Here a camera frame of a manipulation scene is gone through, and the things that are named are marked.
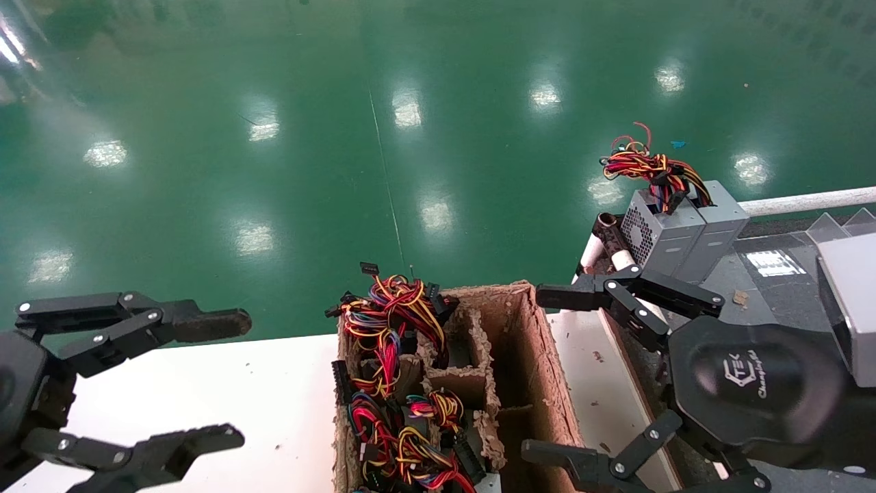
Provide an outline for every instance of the cardboard box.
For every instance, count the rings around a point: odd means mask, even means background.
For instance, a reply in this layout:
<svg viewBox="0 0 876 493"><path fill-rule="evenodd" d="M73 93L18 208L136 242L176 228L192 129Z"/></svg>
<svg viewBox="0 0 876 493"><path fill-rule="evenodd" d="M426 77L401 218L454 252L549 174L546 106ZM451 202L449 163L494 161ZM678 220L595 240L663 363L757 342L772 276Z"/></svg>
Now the cardboard box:
<svg viewBox="0 0 876 493"><path fill-rule="evenodd" d="M520 281L443 293L460 301L444 326L450 365L433 368L436 351L420 335L417 353L401 357L396 397L403 402L409 393L453 390L466 410L474 410L474 425L483 442L481 455L500 474L503 493L574 491L562 469L535 466L520 458L523 439L583 447L554 338L544 311L535 304L535 288ZM360 376L353 340L342 325L338 332L338 357L347 362L352 375ZM345 407L337 408L335 422L335 493L350 493L363 484L359 442ZM438 444L436 427L430 429L429 438Z"/></svg>

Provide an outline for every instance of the ventilation grille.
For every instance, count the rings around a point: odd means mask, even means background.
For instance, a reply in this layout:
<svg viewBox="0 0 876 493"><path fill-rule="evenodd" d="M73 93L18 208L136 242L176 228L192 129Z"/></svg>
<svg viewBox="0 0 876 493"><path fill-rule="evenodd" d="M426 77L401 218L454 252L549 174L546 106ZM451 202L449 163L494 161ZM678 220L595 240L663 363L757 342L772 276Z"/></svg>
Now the ventilation grille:
<svg viewBox="0 0 876 493"><path fill-rule="evenodd" d="M653 232L651 226L645 222L638 207L633 207L626 212L624 222L620 225L620 231L630 246L632 258L639 265L645 265L648 255L654 248Z"/></svg>

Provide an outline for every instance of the green floor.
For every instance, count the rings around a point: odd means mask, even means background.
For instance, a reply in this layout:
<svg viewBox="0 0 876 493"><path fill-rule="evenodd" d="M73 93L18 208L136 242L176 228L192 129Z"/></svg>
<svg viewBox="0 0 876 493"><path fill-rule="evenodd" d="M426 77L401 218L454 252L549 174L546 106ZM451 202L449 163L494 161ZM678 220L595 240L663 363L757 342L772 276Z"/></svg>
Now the green floor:
<svg viewBox="0 0 876 493"><path fill-rule="evenodd" d="M872 185L876 4L0 0L0 300L137 289L334 330L359 261L566 282L654 148L738 200ZM670 140L688 144L672 150Z"/></svg>

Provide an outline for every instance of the debris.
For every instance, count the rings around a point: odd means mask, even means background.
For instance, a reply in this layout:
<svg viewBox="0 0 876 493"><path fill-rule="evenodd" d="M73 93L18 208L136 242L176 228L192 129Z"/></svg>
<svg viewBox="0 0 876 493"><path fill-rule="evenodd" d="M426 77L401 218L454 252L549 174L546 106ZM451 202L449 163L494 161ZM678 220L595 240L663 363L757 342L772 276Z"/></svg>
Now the debris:
<svg viewBox="0 0 876 493"><path fill-rule="evenodd" d="M736 290L733 293L733 303L741 305L743 310L748 308L748 293L740 290Z"/></svg>

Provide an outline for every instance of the white table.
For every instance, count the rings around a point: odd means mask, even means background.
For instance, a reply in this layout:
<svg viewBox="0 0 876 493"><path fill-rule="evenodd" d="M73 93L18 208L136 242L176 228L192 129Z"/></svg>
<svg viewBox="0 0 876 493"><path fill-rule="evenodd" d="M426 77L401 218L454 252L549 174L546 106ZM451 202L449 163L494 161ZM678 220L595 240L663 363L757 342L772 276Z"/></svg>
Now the white table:
<svg viewBox="0 0 876 493"><path fill-rule="evenodd" d="M584 442L616 454L646 426L617 343L596 313L548 320ZM242 448L204 455L182 482L150 491L330 492L335 384L329 362L336 355L335 335L152 351L80 379L64 431L131 446L154 434L231 423L246 437ZM643 481L657 491L677 487L665 458L652 462ZM43 463L7 491L63 492L90 474Z"/></svg>

